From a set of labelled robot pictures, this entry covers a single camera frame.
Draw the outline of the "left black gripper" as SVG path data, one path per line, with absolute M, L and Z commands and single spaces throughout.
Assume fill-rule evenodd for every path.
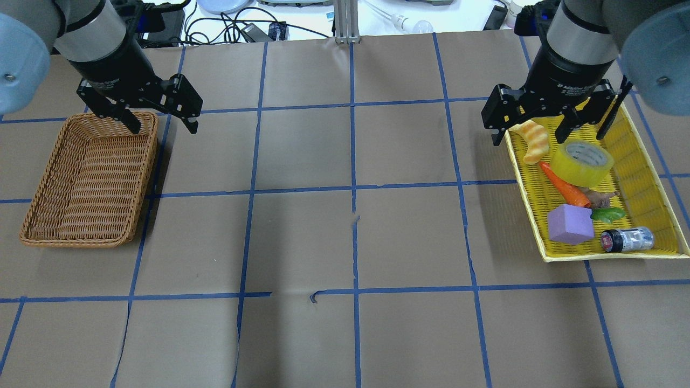
M 134 135 L 140 133 L 141 122 L 130 109 L 153 109 L 174 115 L 194 135 L 204 104 L 189 79 L 180 73 L 166 80 L 154 76 L 125 82 L 121 78 L 101 85 L 82 79 L 76 93 L 96 116 L 113 118 Z

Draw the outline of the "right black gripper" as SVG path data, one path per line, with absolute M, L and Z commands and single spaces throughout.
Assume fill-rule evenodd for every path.
M 567 89 L 557 88 L 554 94 L 537 93 L 529 88 L 513 89 L 498 84 L 481 109 L 481 121 L 491 131 L 491 142 L 498 147 L 511 126 L 532 118 L 557 117 L 563 119 L 555 130 L 557 143 L 564 143 L 572 132 L 584 125 L 597 124 L 616 99 L 608 80 L 603 79 L 584 95 L 566 95 Z

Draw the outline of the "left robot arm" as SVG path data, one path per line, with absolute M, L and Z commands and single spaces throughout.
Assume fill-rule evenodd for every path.
M 57 51 L 80 74 L 77 95 L 99 118 L 141 129 L 134 109 L 153 109 L 182 120 L 197 133 L 202 97 L 183 74 L 158 77 L 136 40 L 140 20 L 158 31 L 161 14 L 186 3 L 126 1 L 122 15 L 111 1 L 2 1 L 2 114 L 27 107 Z

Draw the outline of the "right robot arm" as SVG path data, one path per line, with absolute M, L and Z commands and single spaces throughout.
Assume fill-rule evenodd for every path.
M 586 124 L 602 140 L 632 88 L 659 113 L 688 115 L 688 1 L 561 1 L 540 39 L 525 84 L 496 85 L 481 111 L 496 147 L 510 127 L 560 115 L 558 143 Z

